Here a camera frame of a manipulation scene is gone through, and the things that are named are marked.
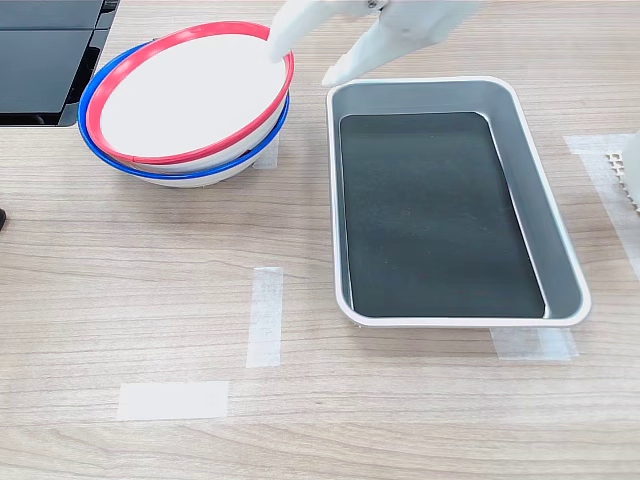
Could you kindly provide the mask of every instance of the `wooden table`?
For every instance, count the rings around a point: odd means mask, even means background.
[[[101,63],[276,8],[125,0]],[[172,190],[109,169],[76,127],[0,129],[0,478],[640,478],[640,282],[563,140],[640,127],[638,18],[638,2],[495,2],[373,74],[515,87],[594,297],[566,363],[500,360],[488,330],[358,329],[338,311],[320,80],[370,20],[296,49],[277,170]],[[248,369],[263,266],[285,273],[282,361]],[[226,418],[116,421],[123,383],[210,380],[229,381]]]

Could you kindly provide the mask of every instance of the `black mat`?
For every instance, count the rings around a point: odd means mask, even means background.
[[[349,116],[340,136],[358,313],[542,317],[544,301],[483,117]]]

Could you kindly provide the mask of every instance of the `tape marker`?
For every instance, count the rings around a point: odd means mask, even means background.
[[[272,170],[278,168],[278,146],[280,145],[280,135],[276,137],[267,145],[258,160],[253,164],[253,168],[256,170]]]
[[[227,416],[229,382],[123,383],[117,420]]]
[[[622,152],[633,138],[632,134],[594,135],[565,137],[565,141],[573,153],[580,155],[631,266],[640,279],[640,218],[606,157],[606,154]]]
[[[280,267],[253,271],[247,368],[280,365],[283,280],[284,270]]]
[[[634,137],[633,134],[614,135],[573,135],[564,137],[571,153],[575,155],[593,155],[621,153]]]
[[[578,349],[568,328],[492,328],[500,360],[569,361]]]

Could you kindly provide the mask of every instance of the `metal tray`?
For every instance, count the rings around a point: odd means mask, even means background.
[[[544,310],[522,316],[371,315],[354,307],[345,213],[341,122],[350,116],[476,113],[488,124],[508,198],[530,260]],[[584,320],[591,296],[538,158],[515,92],[491,77],[359,80],[327,97],[331,222],[338,305],[367,327],[567,327]]]

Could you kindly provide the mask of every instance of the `bowl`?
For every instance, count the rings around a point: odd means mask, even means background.
[[[215,22],[133,52],[89,102],[87,130],[111,158],[184,173],[230,161],[275,127],[293,55],[271,63],[269,28]]]
[[[260,155],[264,153],[265,148],[280,133],[280,130],[282,129],[282,126],[284,125],[287,114],[289,112],[290,99],[288,95],[286,97],[282,113],[280,114],[276,125],[258,145],[256,145],[249,152],[246,152],[244,155],[241,155],[234,160],[198,172],[168,174],[145,171],[130,164],[125,164],[124,162],[115,160],[95,144],[95,142],[89,135],[86,125],[86,114],[89,102],[96,88],[98,87],[98,85],[100,85],[100,82],[102,82],[102,80],[109,74],[109,72],[116,68],[129,55],[144,47],[144,45],[146,44],[133,47],[108,62],[102,69],[96,72],[95,76],[91,79],[84,93],[82,94],[78,108],[78,126],[80,129],[80,134],[82,135],[82,138],[84,139],[89,149],[103,162],[111,165],[121,172],[128,173],[129,175],[133,175],[150,183],[155,183],[157,185],[163,185],[167,187],[190,188],[212,185],[214,183],[230,178],[240,173],[242,170],[248,168],[249,166],[253,165],[253,163],[260,157]]]

